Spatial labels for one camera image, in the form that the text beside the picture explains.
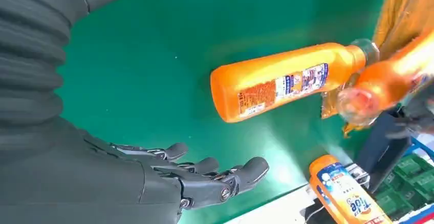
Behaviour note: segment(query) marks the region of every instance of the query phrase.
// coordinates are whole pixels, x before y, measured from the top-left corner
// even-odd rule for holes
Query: clear bottle cap
[[[358,46],[365,54],[366,66],[378,62],[380,60],[380,51],[377,45],[369,39],[356,39],[350,45]]]
[[[359,126],[372,124],[381,113],[373,94],[353,87],[339,92],[337,110],[347,122]]]

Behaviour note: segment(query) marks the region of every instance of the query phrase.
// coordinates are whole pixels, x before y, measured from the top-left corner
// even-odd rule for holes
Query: product label
[[[386,215],[381,215],[381,216],[375,217],[372,220],[365,222],[365,224],[381,224],[381,223],[384,223],[385,221],[386,221]]]
[[[395,179],[395,175],[393,173],[390,173],[386,179],[384,179],[384,182],[390,184]]]
[[[403,106],[406,106],[409,104],[409,102],[411,101],[411,99],[421,90],[423,90],[423,88],[428,85],[428,83],[434,78],[434,66],[432,66],[433,64],[431,64],[430,66],[428,66],[425,70],[417,73],[413,79],[411,80],[411,89],[410,91],[407,93],[407,95],[400,101],[400,103]]]
[[[340,164],[331,164],[317,174],[318,179],[335,201],[343,205],[354,217],[371,213],[372,199]]]
[[[329,74],[326,63],[261,83],[238,93],[240,118],[256,114],[275,102],[310,94],[324,86]]]
[[[417,183],[419,185],[423,186],[423,185],[430,183],[432,181],[434,181],[434,175],[430,174],[430,175],[427,175],[424,178],[418,180]]]
[[[321,195],[321,197],[324,198],[324,201],[325,201],[328,205],[332,204],[332,203],[330,202],[329,197],[327,197],[327,195],[324,194],[324,192],[322,191],[322,189],[321,189],[319,186],[316,186],[316,190],[318,191],[319,195]]]

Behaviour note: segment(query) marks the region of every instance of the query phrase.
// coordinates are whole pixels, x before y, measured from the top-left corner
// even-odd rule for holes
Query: orange detergent bottle
[[[211,73],[215,107],[226,122],[238,122],[301,97],[337,88],[378,58],[367,39],[350,46],[325,43],[224,65]]]
[[[432,75],[434,32],[414,39],[390,59],[368,66],[352,88],[338,95],[338,112],[348,122],[369,125]]]
[[[316,159],[309,166],[309,171],[311,185],[318,185],[324,196],[333,204],[334,208],[330,208],[330,205],[327,204],[324,206],[337,223],[393,223],[333,156],[324,155]]]
[[[321,189],[321,182],[317,177],[311,177],[309,180],[309,184],[312,187],[312,190],[318,196],[318,199],[321,201],[322,205],[327,209],[329,214],[338,224],[348,224],[348,221],[343,217],[343,215],[339,212],[336,206],[330,201],[329,197],[326,196],[324,191]]]

